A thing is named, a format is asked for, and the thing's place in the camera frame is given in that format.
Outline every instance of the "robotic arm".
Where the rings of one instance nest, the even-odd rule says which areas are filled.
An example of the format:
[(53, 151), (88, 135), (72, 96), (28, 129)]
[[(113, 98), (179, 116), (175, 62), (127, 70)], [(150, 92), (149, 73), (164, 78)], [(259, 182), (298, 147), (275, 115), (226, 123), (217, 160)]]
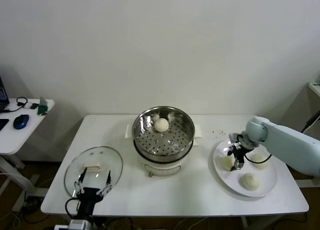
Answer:
[(233, 145), (228, 155), (235, 157), (232, 170), (241, 169), (245, 154), (261, 144), (293, 169), (320, 177), (320, 141), (310, 136), (256, 116), (247, 123), (245, 131), (231, 133), (229, 138)]

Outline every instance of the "white table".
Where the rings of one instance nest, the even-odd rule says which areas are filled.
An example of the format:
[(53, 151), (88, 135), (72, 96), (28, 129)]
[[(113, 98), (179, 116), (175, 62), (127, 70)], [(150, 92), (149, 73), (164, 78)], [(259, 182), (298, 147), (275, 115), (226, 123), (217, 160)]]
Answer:
[[(15, 110), (19, 108), (17, 106), (17, 102), (15, 98), (10, 98), (9, 101), (10, 101), (10, 104), (6, 107), (6, 109)], [(38, 104), (39, 101), (40, 101), (39, 99), (28, 99), (29, 103)], [(48, 105), (48, 110), (50, 111), (52, 107), (55, 105), (55, 102), (50, 99), (46, 101)], [(27, 192), (27, 196), (44, 197), (47, 192), (46, 188), (34, 187), (34, 185), (31, 185), (25, 178), (19, 177), (21, 176), (21, 174), (17, 171), (17, 169), (23, 169), (25, 165), (18, 159), (18, 157), (14, 155), (19, 151), (22, 145), (27, 141), (27, 139), (34, 132), (37, 126), (45, 118), (45, 115), (39, 116), (37, 115), (37, 112), (38, 112), (38, 108), (36, 109), (21, 108), (15, 112), (0, 113), (0, 119), (9, 119), (9, 122), (0, 130), (0, 144), (1, 144), (0, 145), (0, 171), (2, 173), (13, 174), (13, 175), (8, 175), (8, 178), (0, 187), (0, 195), (5, 190), (10, 180), (14, 181), (16, 184), (22, 187)], [(17, 130), (13, 127), (13, 123), (15, 118), (22, 114), (23, 115), (28, 114), (29, 121), (27, 122), (27, 125), (23, 129)], [(12, 163), (14, 163), (17, 169), (11, 166), (3, 157), (6, 158), (7, 160), (10, 160)], [(39, 178), (39, 175), (33, 175), (30, 181), (33, 184), (35, 184), (38, 178)], [(17, 212), (20, 210), (23, 204), (24, 194), (25, 192), (23, 191), (20, 197), (18, 198), (17, 202), (13, 206), (13, 209), (12, 209), (13, 211)]]
[[(217, 217), (303, 213), (309, 205), (287, 166), (277, 158), (273, 163), (278, 181), (265, 197), (251, 198), (228, 188), (212, 168), (215, 146), (240, 133), (253, 115), (191, 115), (199, 124), (202, 138), (191, 149), (189, 163), (179, 173), (152, 178), (139, 166), (132, 139), (125, 139), (126, 127), (135, 115), (88, 115), (84, 118), (41, 205), (46, 214), (65, 214), (70, 198), (64, 175), (70, 162), (83, 151), (110, 146), (123, 158), (123, 172), (117, 185), (95, 205), (95, 216), (175, 216)], [(76, 201), (68, 209), (76, 214)]]

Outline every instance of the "white plate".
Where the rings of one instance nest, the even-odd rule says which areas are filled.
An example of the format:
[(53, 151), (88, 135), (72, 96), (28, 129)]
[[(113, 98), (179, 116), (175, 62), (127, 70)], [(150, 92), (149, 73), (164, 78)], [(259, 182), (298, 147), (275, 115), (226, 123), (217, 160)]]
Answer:
[[(222, 166), (221, 158), (227, 156), (228, 147), (231, 146), (228, 142), (229, 140), (221, 142), (213, 153), (213, 165), (222, 181), (236, 192), (249, 197), (263, 197), (271, 192), (277, 183), (277, 170), (273, 164), (273, 157), (268, 160), (269, 166), (265, 169), (258, 169), (253, 163), (245, 159), (242, 169), (226, 171)], [(250, 159), (250, 156), (257, 153), (264, 154), (266, 158), (270, 154), (264, 146), (260, 145), (253, 151), (247, 153), (246, 156)], [(250, 191), (241, 184), (240, 178), (247, 173), (255, 174), (260, 180), (260, 186), (257, 190)]]

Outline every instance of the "glass lid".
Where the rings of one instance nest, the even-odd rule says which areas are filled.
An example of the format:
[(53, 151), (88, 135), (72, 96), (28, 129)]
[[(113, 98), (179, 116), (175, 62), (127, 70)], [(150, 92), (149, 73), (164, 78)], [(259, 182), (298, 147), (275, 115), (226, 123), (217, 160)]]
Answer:
[(79, 179), (82, 179), (82, 188), (102, 190), (107, 183), (114, 187), (122, 169), (123, 160), (117, 150), (108, 146), (93, 147), (70, 163), (64, 175), (64, 187), (71, 197), (76, 196), (75, 182)]

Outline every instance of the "blue mouse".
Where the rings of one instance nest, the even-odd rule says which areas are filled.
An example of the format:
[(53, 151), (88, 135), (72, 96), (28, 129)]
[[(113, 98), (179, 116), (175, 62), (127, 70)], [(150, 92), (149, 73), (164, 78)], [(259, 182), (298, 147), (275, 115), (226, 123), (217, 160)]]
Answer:
[(15, 120), (13, 121), (13, 127), (15, 129), (23, 129), (27, 125), (28, 121), (29, 121), (29, 115), (22, 114), (15, 118)]

